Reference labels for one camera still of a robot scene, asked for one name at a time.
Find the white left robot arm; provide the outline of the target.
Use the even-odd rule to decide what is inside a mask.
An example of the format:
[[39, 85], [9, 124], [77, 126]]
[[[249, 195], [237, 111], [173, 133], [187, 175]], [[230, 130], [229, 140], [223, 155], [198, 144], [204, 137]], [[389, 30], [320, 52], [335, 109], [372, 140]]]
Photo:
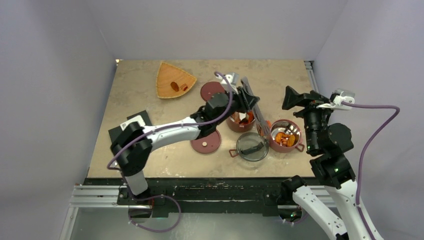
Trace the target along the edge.
[[149, 199], [148, 183], [143, 170], [150, 154], [162, 147], [182, 141], [205, 138], [232, 114], [247, 113], [260, 101], [246, 78], [236, 89], [214, 94], [203, 106], [180, 121], [142, 126], [131, 122], [111, 143], [113, 161], [130, 190], [129, 197], [138, 205]]

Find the glass lid with red clasp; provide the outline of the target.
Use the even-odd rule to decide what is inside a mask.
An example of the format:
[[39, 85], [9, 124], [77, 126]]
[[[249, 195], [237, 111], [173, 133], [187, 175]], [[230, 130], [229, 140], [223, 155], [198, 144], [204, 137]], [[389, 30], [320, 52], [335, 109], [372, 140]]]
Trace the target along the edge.
[[241, 157], [247, 162], [259, 162], [269, 153], [268, 141], [258, 133], [246, 132], [236, 141], [235, 148], [230, 149], [229, 155], [232, 158]]

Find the orange fried chicken wing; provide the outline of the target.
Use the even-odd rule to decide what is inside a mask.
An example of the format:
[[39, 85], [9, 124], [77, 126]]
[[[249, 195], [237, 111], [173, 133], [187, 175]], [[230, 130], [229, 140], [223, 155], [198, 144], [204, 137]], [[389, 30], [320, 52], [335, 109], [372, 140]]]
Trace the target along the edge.
[[283, 147], [293, 147], [297, 141], [297, 138], [294, 134], [287, 134], [280, 131], [275, 135], [274, 141]]

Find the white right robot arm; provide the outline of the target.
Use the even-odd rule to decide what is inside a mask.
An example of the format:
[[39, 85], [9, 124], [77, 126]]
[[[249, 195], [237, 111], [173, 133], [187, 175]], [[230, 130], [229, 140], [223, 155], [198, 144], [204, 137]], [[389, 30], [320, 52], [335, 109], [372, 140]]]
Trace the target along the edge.
[[288, 204], [296, 203], [323, 229], [331, 240], [381, 240], [359, 194], [359, 177], [345, 153], [354, 148], [351, 130], [344, 124], [329, 124], [334, 110], [351, 110], [354, 93], [336, 90], [327, 98], [312, 90], [298, 93], [286, 86], [283, 110], [301, 107], [294, 116], [302, 118], [306, 152], [315, 178], [329, 193], [338, 214], [314, 195], [312, 188], [298, 175], [281, 184], [280, 196]]

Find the braised pork belly piece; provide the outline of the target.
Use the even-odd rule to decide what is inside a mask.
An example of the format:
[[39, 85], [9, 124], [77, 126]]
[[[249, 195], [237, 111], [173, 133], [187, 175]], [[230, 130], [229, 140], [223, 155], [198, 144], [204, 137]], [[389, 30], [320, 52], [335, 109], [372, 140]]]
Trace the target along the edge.
[[183, 84], [180, 86], [182, 91], [186, 91], [188, 89], [188, 86], [186, 84]]

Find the steel food tongs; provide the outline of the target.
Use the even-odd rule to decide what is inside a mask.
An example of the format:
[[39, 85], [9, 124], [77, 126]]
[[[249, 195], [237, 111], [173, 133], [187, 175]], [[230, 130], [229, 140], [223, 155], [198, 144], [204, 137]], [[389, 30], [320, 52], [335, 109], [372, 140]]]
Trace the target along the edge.
[[262, 112], [259, 108], [258, 103], [252, 110], [256, 122], [256, 129], [258, 133], [266, 138], [269, 138], [271, 136], [270, 126], [268, 122], [265, 120], [265, 118], [262, 115]]

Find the orange fried cutlet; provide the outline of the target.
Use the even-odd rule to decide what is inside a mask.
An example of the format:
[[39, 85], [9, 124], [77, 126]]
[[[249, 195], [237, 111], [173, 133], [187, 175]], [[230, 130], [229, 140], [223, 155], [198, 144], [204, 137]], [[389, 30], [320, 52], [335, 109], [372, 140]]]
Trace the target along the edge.
[[175, 92], [178, 92], [180, 90], [179, 85], [174, 81], [170, 83], [170, 86]]

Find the white round rice cracker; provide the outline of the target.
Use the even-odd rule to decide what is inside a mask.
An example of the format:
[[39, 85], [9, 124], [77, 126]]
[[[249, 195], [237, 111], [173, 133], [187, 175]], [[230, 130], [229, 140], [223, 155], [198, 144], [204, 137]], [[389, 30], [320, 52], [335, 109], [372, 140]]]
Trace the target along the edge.
[[246, 113], [239, 112], [238, 114], [239, 114], [240, 121], [243, 121], [244, 119], [246, 119], [246, 116], [247, 116]]

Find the red white shrimp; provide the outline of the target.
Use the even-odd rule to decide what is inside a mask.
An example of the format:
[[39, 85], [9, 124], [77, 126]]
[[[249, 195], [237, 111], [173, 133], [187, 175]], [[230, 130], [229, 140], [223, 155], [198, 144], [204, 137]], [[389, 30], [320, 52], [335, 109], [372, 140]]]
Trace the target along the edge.
[[252, 111], [247, 112], [245, 119], [247, 124], [251, 123], [255, 119], [253, 112]]

